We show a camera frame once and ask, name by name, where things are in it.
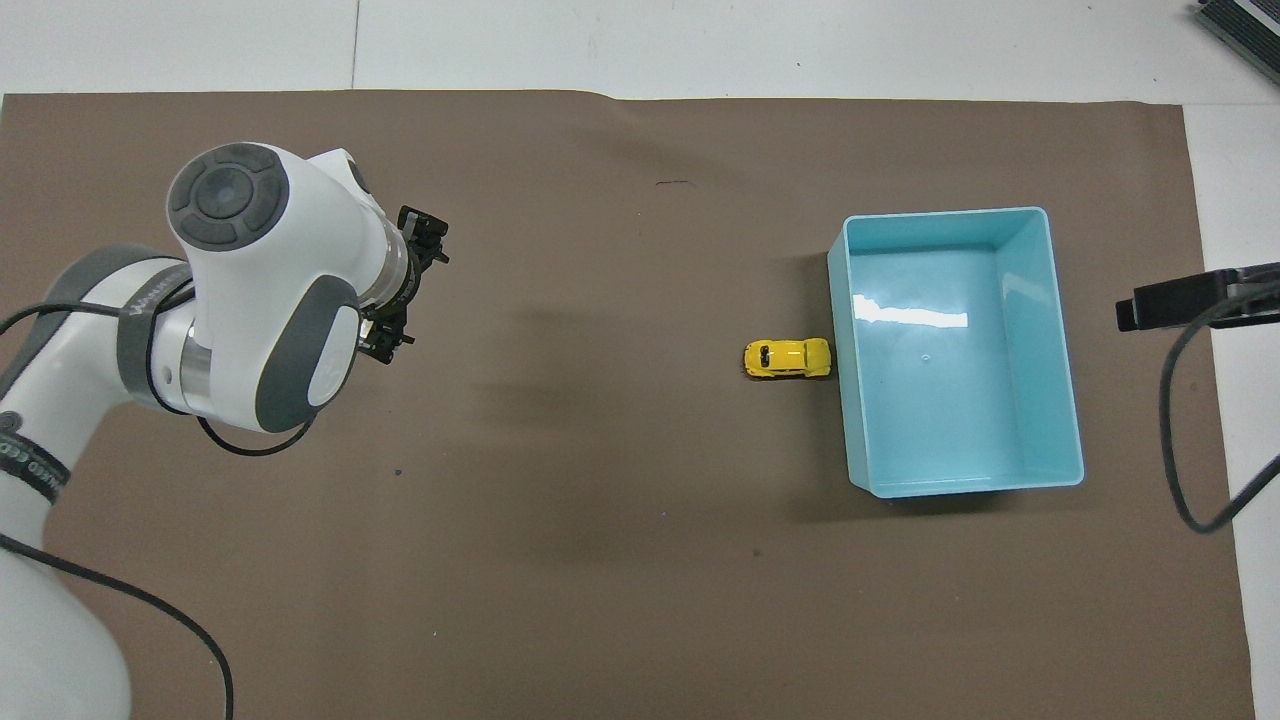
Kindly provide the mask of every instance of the gray joint cap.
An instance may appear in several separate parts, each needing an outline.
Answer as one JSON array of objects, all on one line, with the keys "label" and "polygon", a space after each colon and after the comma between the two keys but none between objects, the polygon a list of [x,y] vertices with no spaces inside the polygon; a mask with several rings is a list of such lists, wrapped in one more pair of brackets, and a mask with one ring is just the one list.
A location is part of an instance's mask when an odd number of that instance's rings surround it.
[{"label": "gray joint cap", "polygon": [[178,237],[212,252],[252,245],[289,202],[289,177],[261,145],[236,142],[196,158],[169,188],[169,224]]}]

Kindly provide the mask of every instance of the light blue tray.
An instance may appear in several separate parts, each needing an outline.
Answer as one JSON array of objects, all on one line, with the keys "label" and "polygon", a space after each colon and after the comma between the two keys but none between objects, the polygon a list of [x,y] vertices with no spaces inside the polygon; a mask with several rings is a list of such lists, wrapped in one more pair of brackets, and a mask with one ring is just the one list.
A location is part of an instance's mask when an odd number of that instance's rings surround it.
[{"label": "light blue tray", "polygon": [[1084,478],[1044,210],[854,215],[827,269],[854,484],[909,497]]}]

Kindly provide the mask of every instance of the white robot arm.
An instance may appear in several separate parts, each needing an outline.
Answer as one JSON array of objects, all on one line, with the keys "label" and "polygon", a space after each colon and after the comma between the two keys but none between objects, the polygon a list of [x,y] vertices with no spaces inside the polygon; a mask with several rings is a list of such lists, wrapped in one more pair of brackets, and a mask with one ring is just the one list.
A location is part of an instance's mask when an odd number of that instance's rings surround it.
[{"label": "white robot arm", "polygon": [[[187,263],[96,251],[46,296],[0,374],[0,533],[40,547],[45,516],[106,413],[131,398],[260,432],[307,425],[357,351],[390,363],[448,225],[393,224],[344,150],[305,160],[238,142],[192,160],[168,197]],[[44,566],[0,551],[0,717],[127,717],[110,634]]]}]

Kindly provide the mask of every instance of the brown mat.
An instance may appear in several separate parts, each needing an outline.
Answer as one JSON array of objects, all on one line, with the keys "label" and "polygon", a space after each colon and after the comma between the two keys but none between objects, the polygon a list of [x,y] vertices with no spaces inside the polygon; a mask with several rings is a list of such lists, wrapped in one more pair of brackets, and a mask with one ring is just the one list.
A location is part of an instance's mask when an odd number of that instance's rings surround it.
[{"label": "brown mat", "polygon": [[[1160,469],[1172,338],[1114,327],[1134,284],[1202,266],[1178,108],[9,96],[0,306],[102,243],[177,251],[170,178],[236,140],[347,147],[388,209],[452,223],[454,259],[419,343],[361,360],[296,448],[122,409],[52,514],[52,551],[224,643],[241,716],[1252,716],[1231,534],[1183,528]],[[1016,205],[1052,224],[1088,477],[876,500],[837,384],[749,382],[742,345],[831,337],[846,215]],[[1193,500],[1219,503],[1207,345],[1178,392]],[[72,585],[134,717],[218,715],[193,638]]]}]

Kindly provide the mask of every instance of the black ribbed object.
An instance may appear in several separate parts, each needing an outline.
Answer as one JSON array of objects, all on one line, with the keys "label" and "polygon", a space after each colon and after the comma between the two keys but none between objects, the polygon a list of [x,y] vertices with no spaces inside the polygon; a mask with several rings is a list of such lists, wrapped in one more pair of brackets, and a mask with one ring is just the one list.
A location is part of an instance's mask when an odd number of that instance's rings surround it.
[{"label": "black ribbed object", "polygon": [[[1251,3],[1272,20],[1280,23],[1280,1]],[[1201,5],[1196,18],[1222,42],[1243,55],[1272,82],[1280,83],[1280,36],[1234,0],[1210,0]]]}]

